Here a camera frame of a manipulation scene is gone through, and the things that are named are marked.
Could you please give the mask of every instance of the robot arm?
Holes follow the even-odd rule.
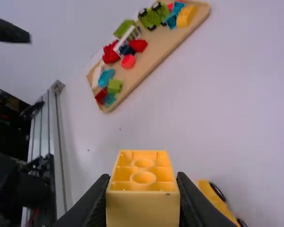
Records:
[[[0,19],[0,42],[30,44],[29,32]]]

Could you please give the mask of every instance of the blue lego brick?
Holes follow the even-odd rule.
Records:
[[[102,99],[102,103],[106,108],[109,108],[116,101],[116,97],[114,94],[108,94]]]
[[[119,50],[122,55],[127,55],[127,54],[135,55],[136,53],[136,51],[134,51],[134,49],[130,47],[129,45],[121,46]]]
[[[98,80],[98,86],[107,87],[109,80],[114,77],[114,74],[115,74],[114,69],[104,70]]]
[[[180,7],[183,8],[185,6],[185,3],[179,2],[179,1],[175,1],[174,3],[174,7]]]
[[[175,13],[169,14],[165,18],[165,23],[168,25],[170,29],[174,29],[177,26],[177,15]]]
[[[175,3],[174,3],[174,8],[172,9],[172,13],[175,13],[175,14],[178,16],[179,12],[181,11],[181,9],[182,9],[184,6],[185,6],[184,3],[175,1]]]

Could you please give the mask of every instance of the red lego brick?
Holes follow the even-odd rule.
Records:
[[[135,39],[129,41],[128,45],[132,47],[136,52],[143,52],[147,46],[147,42],[143,39]]]
[[[98,92],[98,94],[95,95],[96,101],[99,104],[103,105],[102,100],[107,96],[107,94],[108,94],[107,88],[102,89],[101,91]]]
[[[113,49],[110,49],[102,56],[102,59],[105,64],[110,64],[119,61],[121,58]]]
[[[111,44],[103,47],[103,51],[104,51],[104,54],[107,54],[108,52],[110,52],[114,47],[115,45],[118,43],[118,40],[115,40],[113,41]]]
[[[167,8],[170,10],[170,12],[172,12],[172,9],[174,8],[174,3],[170,3],[167,5]]]
[[[136,58],[132,54],[127,54],[124,56],[121,62],[121,66],[124,69],[128,70],[131,69],[135,63],[136,63]]]

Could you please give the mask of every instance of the white table surface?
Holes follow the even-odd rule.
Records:
[[[85,75],[61,104],[73,203],[120,149],[166,148],[175,172],[213,180],[250,227],[284,226],[284,1],[213,1],[112,113]]]

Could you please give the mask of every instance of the white lego piece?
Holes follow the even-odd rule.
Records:
[[[141,34],[136,26],[131,25],[126,33],[122,36],[122,38],[118,41],[118,43],[114,46],[113,50],[120,56],[123,55],[120,53],[119,48],[123,46],[128,40],[139,39]]]

